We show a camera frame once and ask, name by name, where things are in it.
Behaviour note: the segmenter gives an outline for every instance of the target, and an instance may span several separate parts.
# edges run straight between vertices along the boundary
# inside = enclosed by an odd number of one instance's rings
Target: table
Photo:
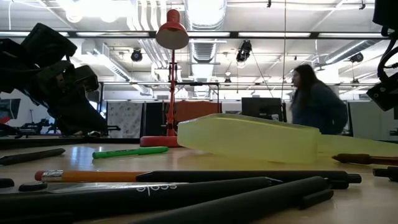
[[[207,154],[187,148],[173,148],[163,154],[137,157],[118,157],[93,160],[94,151],[135,149],[134,144],[82,144],[69,146],[41,147],[0,151],[0,156],[42,151],[62,147],[64,155],[38,161],[0,167],[0,176],[12,178],[16,186],[34,180],[38,170],[255,170],[255,169],[318,169],[345,170],[361,174],[362,184],[351,184],[347,190],[335,190],[332,200],[323,202],[306,210],[292,208],[259,220],[256,223],[314,223],[314,224],[365,224],[397,223],[398,183],[386,178],[373,177],[372,168],[385,166],[363,166],[340,164],[328,158],[321,158],[314,164],[279,164],[264,161],[242,160]],[[150,214],[126,215],[122,217],[88,220],[79,223],[128,223],[129,221]]]

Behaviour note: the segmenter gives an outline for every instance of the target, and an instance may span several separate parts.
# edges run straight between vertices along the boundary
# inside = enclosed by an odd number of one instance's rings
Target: pencil
[[[135,182],[146,172],[48,170],[37,171],[35,180],[43,182]]]

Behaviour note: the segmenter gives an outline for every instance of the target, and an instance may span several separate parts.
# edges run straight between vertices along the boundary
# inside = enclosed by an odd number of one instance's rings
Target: pencil eraser
[[[43,174],[44,174],[44,171],[37,171],[35,174],[35,180],[41,181]]]

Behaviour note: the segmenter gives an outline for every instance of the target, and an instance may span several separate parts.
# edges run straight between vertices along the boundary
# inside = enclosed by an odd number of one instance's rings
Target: wooden table
[[[132,144],[84,144],[71,146],[55,146],[46,148],[15,149],[0,151],[0,156],[18,153],[41,151],[62,147],[66,152],[62,156],[41,159],[38,161],[0,167],[0,177],[14,179],[16,186],[24,182],[34,181],[38,170],[205,170],[205,169],[318,169],[345,170],[349,173],[361,174],[362,184],[351,184],[347,190],[335,190],[332,200],[323,202],[306,210],[290,209],[264,218],[256,223],[283,224],[365,224],[365,223],[398,223],[398,183],[386,178],[375,178],[372,166],[340,164],[331,159],[323,158],[314,164],[278,164],[264,161],[242,160],[207,154],[186,148],[171,149],[167,153],[137,157],[119,157],[93,160],[94,151],[109,151],[118,149],[135,149]],[[128,223],[146,216],[126,215],[123,217],[102,220],[83,221],[79,223]]]

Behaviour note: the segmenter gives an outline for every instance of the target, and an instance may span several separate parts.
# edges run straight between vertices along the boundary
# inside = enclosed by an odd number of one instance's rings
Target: ceiling
[[[223,30],[225,31],[289,31],[289,32],[379,32],[380,27],[372,23],[374,1],[366,0],[366,8],[359,10],[361,0],[288,0],[285,14],[284,1],[272,0],[267,8],[260,1],[228,0]],[[56,1],[0,0],[0,30],[30,30],[41,22],[56,30],[129,30],[124,11],[129,1],[118,0],[115,10],[120,17],[112,23],[103,22],[99,17],[84,17],[80,22],[68,22],[65,11]],[[167,0],[168,8],[183,9],[183,0]],[[182,24],[185,21],[184,10],[180,11]],[[316,54],[328,55],[352,40],[283,40],[252,39],[253,53],[244,68],[236,64],[236,51],[241,39],[228,39],[218,44],[212,80],[223,81],[226,72],[231,72],[232,81],[236,82],[281,82],[282,76]],[[111,58],[124,69],[132,73],[137,81],[153,81],[150,71],[152,62],[143,52],[140,62],[132,62],[131,52],[141,48],[137,39],[95,39],[97,45],[106,44],[110,48]],[[363,50],[363,62],[352,65],[351,62],[339,62],[334,67],[339,71],[340,80],[349,82],[358,77],[376,71],[380,56],[387,48],[388,41],[373,45]],[[192,75],[190,68],[190,50],[185,47],[176,51],[176,59],[182,69],[182,77]],[[90,62],[101,81],[114,81],[114,74],[102,64]]]

